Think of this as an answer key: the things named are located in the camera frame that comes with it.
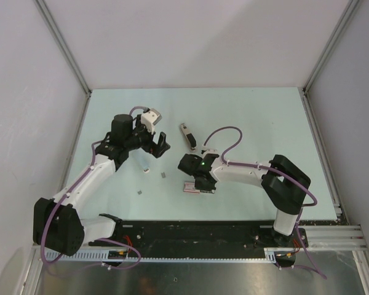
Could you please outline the red white staple box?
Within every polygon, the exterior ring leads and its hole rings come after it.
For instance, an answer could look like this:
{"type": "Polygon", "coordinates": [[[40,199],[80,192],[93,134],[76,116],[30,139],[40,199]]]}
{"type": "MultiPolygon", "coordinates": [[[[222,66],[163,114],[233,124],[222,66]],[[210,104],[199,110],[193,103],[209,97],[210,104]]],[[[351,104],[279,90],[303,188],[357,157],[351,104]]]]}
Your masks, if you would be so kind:
{"type": "Polygon", "coordinates": [[[188,181],[184,182],[183,192],[192,193],[192,194],[214,194],[215,193],[214,190],[205,191],[205,190],[196,189],[195,183],[194,182],[188,182],[188,181]]]}

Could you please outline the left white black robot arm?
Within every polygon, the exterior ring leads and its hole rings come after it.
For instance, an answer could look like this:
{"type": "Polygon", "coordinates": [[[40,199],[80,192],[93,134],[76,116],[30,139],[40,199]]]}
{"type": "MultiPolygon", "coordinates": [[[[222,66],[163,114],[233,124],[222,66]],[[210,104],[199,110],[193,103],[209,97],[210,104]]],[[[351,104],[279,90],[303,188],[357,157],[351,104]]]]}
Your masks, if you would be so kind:
{"type": "Polygon", "coordinates": [[[35,203],[33,242],[42,250],[48,248],[66,256],[101,238],[112,246],[120,244],[124,231],[117,226],[119,218],[106,213],[89,219],[79,215],[95,191],[129,158],[130,152],[142,149],[158,159],[170,149],[164,132],[158,142],[153,141],[155,126],[161,119],[159,112],[149,108],[136,117],[114,116],[111,130],[92,144],[91,161],[77,179],[54,197],[40,198],[35,203]]]}

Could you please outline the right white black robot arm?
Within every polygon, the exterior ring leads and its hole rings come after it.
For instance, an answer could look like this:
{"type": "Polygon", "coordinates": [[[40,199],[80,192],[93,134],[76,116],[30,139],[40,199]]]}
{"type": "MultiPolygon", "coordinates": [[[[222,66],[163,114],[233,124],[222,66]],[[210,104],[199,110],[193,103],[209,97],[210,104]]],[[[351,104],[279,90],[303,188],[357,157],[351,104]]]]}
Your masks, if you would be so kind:
{"type": "Polygon", "coordinates": [[[201,192],[213,192],[222,182],[249,184],[264,189],[277,213],[271,230],[277,246],[287,246],[293,240],[296,222],[304,207],[304,199],[311,196],[310,178],[283,155],[275,155],[267,164],[242,163],[226,160],[214,152],[202,157],[185,154],[178,169],[194,178],[194,186],[201,192]]]}

